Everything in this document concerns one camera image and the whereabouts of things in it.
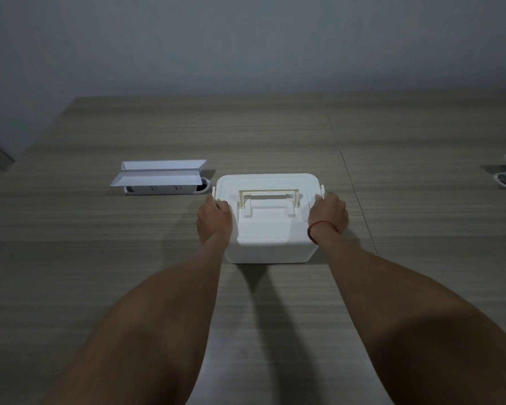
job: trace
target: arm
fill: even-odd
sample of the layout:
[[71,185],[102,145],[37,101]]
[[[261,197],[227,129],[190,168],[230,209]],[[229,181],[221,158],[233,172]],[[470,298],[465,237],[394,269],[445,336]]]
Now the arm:
[[[345,203],[317,198],[309,224],[342,233]],[[506,333],[433,279],[318,223],[311,236],[330,269],[379,379],[397,405],[506,404]]]
[[184,404],[201,369],[232,215],[209,195],[202,246],[120,299],[96,327],[48,404]]

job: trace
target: box handle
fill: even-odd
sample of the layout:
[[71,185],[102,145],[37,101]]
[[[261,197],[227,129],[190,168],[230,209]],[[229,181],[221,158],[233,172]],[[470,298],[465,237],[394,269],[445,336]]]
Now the box handle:
[[292,205],[298,207],[299,190],[298,189],[270,189],[270,190],[240,190],[240,209],[245,207],[246,198],[256,196],[275,197],[275,196],[292,196]]

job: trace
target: white wall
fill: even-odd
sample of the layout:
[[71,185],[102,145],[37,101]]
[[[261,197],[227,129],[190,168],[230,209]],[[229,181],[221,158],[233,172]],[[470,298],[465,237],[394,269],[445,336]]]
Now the white wall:
[[0,146],[78,95],[506,87],[506,0],[0,0]]

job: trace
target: wood grain surface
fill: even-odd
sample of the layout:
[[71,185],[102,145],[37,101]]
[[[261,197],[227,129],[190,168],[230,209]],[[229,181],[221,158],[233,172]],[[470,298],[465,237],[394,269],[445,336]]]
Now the wood grain surface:
[[[37,403],[118,298],[198,246],[200,196],[126,197],[124,160],[207,159],[215,182],[308,172],[346,236],[506,329],[506,94],[79,98],[0,176],[0,404]],[[391,403],[322,253],[223,263],[189,404]]]

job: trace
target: hand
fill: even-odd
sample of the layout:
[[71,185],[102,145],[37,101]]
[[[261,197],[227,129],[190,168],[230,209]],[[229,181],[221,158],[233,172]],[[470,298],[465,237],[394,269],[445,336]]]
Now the hand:
[[214,200],[209,194],[197,212],[197,232],[201,244],[215,233],[220,233],[229,242],[232,233],[232,212],[224,200]]
[[[309,212],[308,224],[312,225],[322,220],[329,221],[342,234],[349,225],[349,212],[346,210],[346,206],[347,204],[343,200],[339,200],[335,193],[327,193],[324,199],[316,194],[315,204]],[[322,225],[316,224],[311,228],[311,231]]]

